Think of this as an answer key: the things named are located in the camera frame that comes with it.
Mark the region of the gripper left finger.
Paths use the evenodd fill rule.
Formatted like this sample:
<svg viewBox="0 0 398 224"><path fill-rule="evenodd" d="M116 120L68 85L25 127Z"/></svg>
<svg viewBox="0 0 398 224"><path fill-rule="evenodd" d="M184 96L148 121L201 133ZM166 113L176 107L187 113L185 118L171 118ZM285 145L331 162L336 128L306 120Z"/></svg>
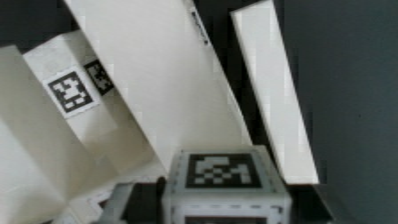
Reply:
<svg viewBox="0 0 398 224"><path fill-rule="evenodd" d="M153 182L120 183L104 213L91 224L164 224L162 195L166 178Z"/></svg>

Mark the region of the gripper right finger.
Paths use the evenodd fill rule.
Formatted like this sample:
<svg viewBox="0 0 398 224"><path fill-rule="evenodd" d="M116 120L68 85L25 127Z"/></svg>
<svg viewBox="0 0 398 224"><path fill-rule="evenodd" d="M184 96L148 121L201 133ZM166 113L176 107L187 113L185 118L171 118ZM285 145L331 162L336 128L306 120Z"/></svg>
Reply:
<svg viewBox="0 0 398 224"><path fill-rule="evenodd" d="M290 185L290 224L356 224L356 218L326 184Z"/></svg>

